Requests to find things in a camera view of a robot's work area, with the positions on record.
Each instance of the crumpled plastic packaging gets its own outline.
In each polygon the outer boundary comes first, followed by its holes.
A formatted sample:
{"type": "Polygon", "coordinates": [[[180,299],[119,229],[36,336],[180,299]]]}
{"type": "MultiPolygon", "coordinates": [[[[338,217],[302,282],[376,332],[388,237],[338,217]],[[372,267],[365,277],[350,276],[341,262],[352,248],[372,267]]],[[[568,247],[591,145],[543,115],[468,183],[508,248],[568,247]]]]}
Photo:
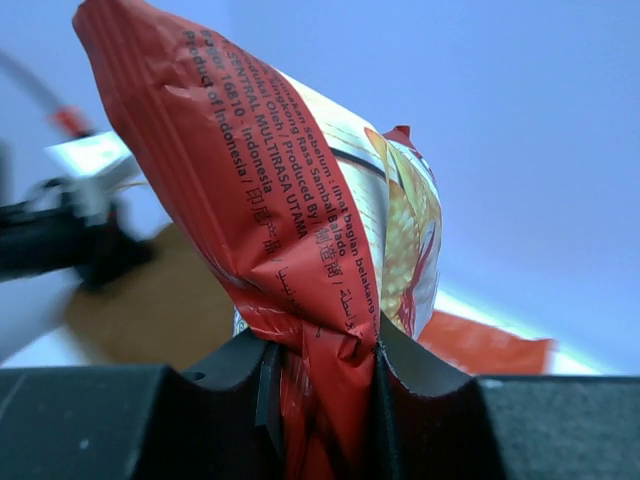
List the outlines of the crumpled plastic packaging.
{"type": "Polygon", "coordinates": [[[286,347],[287,477],[357,477],[380,310],[417,340],[438,282],[440,200],[409,128],[381,135],[141,0],[87,0],[73,25],[167,212],[252,331],[286,347]]]}

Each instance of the cardboard surface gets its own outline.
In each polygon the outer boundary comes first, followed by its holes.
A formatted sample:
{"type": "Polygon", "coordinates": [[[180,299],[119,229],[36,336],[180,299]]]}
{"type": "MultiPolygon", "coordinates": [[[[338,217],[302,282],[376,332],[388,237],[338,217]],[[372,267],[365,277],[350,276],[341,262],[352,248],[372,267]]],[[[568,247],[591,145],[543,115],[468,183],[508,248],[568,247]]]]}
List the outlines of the cardboard surface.
{"type": "Polygon", "coordinates": [[[231,338],[233,305],[175,225],[153,240],[158,257],[101,294],[76,291],[69,328],[114,363],[185,369],[231,338]]]}

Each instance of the snack bag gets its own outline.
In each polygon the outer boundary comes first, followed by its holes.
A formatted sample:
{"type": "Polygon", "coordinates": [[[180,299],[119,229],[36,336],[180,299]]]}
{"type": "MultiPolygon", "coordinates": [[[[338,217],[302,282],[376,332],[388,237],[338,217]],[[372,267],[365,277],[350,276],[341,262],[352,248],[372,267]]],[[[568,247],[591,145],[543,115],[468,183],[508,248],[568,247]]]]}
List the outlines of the snack bag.
{"type": "Polygon", "coordinates": [[[440,202],[409,129],[381,135],[141,0],[87,0],[74,28],[167,212],[240,318],[287,347],[287,477],[356,478],[380,308],[417,339],[437,286],[440,202]]]}

